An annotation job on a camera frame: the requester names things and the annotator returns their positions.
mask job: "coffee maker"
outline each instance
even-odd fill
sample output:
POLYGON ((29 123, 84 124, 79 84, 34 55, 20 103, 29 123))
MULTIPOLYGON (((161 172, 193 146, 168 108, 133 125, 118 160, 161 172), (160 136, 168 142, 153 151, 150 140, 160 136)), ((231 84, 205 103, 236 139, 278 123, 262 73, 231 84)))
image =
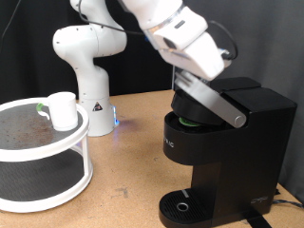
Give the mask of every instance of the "coffee maker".
POLYGON ((191 187, 166 194, 160 220, 168 228, 207 228, 269 213, 296 104, 249 78, 210 83, 246 116, 235 128, 177 89, 164 119, 163 152, 193 166, 191 187))

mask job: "mesh surface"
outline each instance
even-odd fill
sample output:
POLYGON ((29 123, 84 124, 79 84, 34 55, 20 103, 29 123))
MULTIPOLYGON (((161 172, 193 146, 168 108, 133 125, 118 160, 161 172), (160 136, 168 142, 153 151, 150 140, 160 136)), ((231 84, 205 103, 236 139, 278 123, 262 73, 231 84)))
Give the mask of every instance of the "mesh surface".
MULTIPOLYGON (((56 131, 46 117, 36 111, 37 104, 15 106, 0 112, 0 149, 30 149, 56 143, 77 131, 83 124, 78 113, 78 125, 69 131, 56 131)), ((49 114, 48 107, 42 108, 49 114)))
POLYGON ((83 157, 71 149, 36 161, 0 162, 0 199, 47 199, 65 192, 83 176, 83 157))

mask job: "gray wall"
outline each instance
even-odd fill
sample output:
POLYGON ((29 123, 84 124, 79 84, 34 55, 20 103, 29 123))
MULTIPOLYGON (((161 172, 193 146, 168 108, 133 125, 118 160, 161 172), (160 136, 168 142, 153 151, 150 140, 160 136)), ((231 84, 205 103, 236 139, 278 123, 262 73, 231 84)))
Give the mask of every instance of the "gray wall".
MULTIPOLYGON (((249 77, 298 103, 279 182, 304 202, 304 0, 184 0, 191 10, 227 27, 239 56, 219 78, 249 77)), ((218 45, 225 34, 210 27, 218 45)))

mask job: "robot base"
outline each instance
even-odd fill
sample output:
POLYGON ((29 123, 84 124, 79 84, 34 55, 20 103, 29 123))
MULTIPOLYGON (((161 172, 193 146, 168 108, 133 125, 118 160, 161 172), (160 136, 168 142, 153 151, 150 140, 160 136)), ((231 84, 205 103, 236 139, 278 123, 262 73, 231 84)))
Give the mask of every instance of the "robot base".
POLYGON ((90 128, 89 137, 99 137, 109 134, 115 128, 114 106, 109 98, 86 100, 81 99, 80 105, 88 114, 90 128))

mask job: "table surface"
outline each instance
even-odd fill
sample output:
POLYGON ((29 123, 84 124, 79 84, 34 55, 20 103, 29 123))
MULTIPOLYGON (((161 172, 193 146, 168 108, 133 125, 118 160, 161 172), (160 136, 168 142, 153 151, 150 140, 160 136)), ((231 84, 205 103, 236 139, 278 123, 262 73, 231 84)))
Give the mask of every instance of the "table surface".
MULTIPOLYGON (((87 189, 71 201, 43 212, 0 211, 0 228, 163 227, 159 202, 167 193, 191 185, 192 166, 170 161, 162 152, 163 118, 174 91, 111 97, 120 126, 89 138, 94 173, 87 189)), ((276 200, 297 201, 282 186, 276 200)), ((304 227, 304 211, 278 204, 264 216, 273 227, 304 227)), ((244 220, 220 227, 250 228, 244 220)))

